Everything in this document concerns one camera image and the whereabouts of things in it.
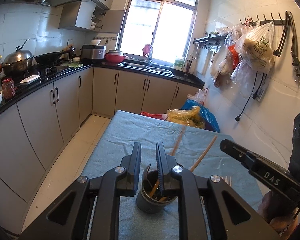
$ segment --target table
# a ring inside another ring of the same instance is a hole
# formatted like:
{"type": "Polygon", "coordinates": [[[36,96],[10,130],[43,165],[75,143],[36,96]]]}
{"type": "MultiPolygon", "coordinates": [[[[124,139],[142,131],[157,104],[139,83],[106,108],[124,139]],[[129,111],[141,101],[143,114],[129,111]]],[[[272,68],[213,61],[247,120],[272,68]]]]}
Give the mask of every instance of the table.
{"type": "MultiPolygon", "coordinates": [[[[142,172],[146,166],[151,164],[150,170],[156,170],[156,143],[162,141],[166,153],[170,153],[181,129],[182,125],[180,124],[117,111],[91,154],[82,175],[88,178],[102,176],[109,169],[118,166],[122,157],[130,155],[134,142],[138,141],[142,148],[139,190],[142,172]]],[[[214,174],[222,177],[231,176],[232,188],[256,210],[262,199],[256,180],[237,160],[221,152],[219,148],[223,139],[233,140],[231,136],[186,127],[176,151],[177,162],[189,169],[215,135],[218,136],[218,139],[194,170],[194,174],[206,178],[214,174]]],[[[166,206],[163,212],[149,215],[138,209],[136,197],[137,195],[134,198],[121,197],[120,240],[179,239],[177,201],[166,206]]]]}

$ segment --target tile floor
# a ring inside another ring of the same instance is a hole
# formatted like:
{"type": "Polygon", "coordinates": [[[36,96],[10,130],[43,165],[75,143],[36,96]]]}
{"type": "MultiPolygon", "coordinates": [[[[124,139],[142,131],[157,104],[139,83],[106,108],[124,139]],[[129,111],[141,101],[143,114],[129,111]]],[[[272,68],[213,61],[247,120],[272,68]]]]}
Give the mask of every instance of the tile floor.
{"type": "Polygon", "coordinates": [[[28,211],[22,231],[81,175],[109,122],[110,119],[95,115],[91,115],[84,122],[41,184],[28,211]]]}

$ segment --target silver screw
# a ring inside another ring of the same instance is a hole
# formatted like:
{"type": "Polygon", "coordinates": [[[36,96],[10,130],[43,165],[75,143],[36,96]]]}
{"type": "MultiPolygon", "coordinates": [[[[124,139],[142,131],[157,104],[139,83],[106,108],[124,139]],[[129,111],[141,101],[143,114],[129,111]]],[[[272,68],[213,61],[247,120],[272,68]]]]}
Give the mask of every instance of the silver screw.
{"type": "Polygon", "coordinates": [[[114,171],[117,172],[117,173],[122,173],[125,171],[125,168],[124,167],[121,167],[121,166],[118,166],[118,167],[115,167],[114,168],[114,171]]]}
{"type": "Polygon", "coordinates": [[[221,178],[218,176],[218,175],[212,175],[210,177],[210,179],[213,181],[213,182],[219,182],[221,180],[221,178]]]}
{"type": "Polygon", "coordinates": [[[174,166],[172,170],[176,173],[180,173],[181,171],[183,171],[183,168],[181,166],[174,166]]]}
{"type": "Polygon", "coordinates": [[[79,183],[85,183],[87,182],[88,178],[86,176],[80,176],[79,178],[77,178],[77,182],[79,183]]]}

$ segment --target frying pan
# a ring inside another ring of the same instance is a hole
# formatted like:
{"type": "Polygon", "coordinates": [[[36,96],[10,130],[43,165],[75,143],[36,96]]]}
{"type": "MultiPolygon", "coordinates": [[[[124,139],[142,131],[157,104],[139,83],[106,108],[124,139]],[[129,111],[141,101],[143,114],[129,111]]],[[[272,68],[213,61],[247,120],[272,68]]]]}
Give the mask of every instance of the frying pan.
{"type": "Polygon", "coordinates": [[[61,55],[69,53],[71,51],[75,51],[75,48],[64,50],[64,51],[42,54],[42,55],[34,57],[34,59],[39,64],[49,65],[51,63],[56,62],[58,59],[60,59],[61,55]]]}

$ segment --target pink cloth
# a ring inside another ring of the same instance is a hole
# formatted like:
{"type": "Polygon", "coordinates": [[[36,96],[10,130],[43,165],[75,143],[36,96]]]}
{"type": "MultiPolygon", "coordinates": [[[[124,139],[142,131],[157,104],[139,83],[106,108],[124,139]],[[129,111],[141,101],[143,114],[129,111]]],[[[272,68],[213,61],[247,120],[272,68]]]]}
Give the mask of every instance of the pink cloth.
{"type": "Polygon", "coordinates": [[[146,46],[143,47],[142,51],[143,51],[143,56],[144,57],[148,57],[149,53],[150,53],[150,44],[147,44],[146,46]]]}

